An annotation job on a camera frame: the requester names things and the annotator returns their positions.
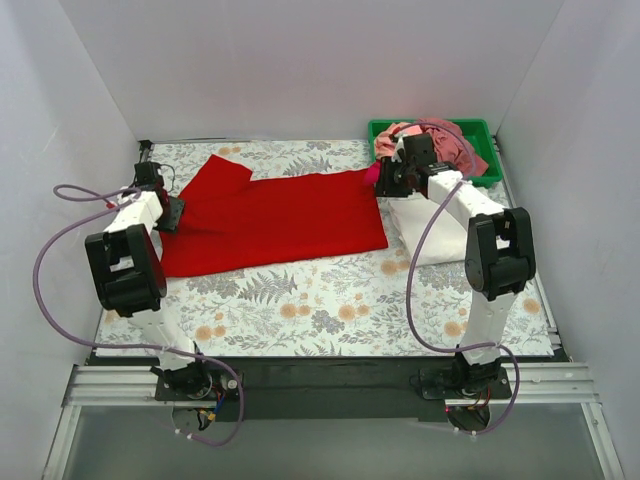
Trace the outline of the red t shirt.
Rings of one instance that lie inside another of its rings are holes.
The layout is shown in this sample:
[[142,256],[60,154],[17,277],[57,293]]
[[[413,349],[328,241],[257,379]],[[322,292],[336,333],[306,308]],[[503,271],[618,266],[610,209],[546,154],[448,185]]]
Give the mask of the red t shirt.
[[161,237],[164,273],[196,277],[385,249],[381,214],[362,170],[255,180],[213,155],[182,190],[174,234]]

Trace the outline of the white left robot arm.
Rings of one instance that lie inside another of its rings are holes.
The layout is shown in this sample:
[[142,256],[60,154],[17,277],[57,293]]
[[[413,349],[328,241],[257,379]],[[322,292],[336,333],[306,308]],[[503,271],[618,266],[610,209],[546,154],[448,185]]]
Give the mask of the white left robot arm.
[[85,239],[85,250],[101,305],[139,328],[146,349],[160,347],[152,372],[170,390],[200,400],[211,393],[213,377],[193,358],[197,344],[161,309],[168,285],[151,232],[176,232],[185,202],[169,195],[160,169],[156,162],[134,167],[132,186],[141,192],[118,196],[123,209]]

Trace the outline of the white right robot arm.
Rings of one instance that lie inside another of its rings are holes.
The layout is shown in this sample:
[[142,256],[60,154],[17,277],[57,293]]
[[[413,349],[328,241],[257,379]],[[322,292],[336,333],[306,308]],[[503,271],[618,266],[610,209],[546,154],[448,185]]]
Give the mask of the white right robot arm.
[[448,367],[419,371],[417,384],[427,398],[464,397],[488,392],[506,375],[501,367],[502,337],[517,295],[536,273],[530,215],[504,208],[464,179],[462,172],[436,158],[427,133],[401,136],[392,155],[382,159],[377,195],[403,198],[420,193],[447,212],[467,234],[465,274],[472,288],[467,330],[450,349]]

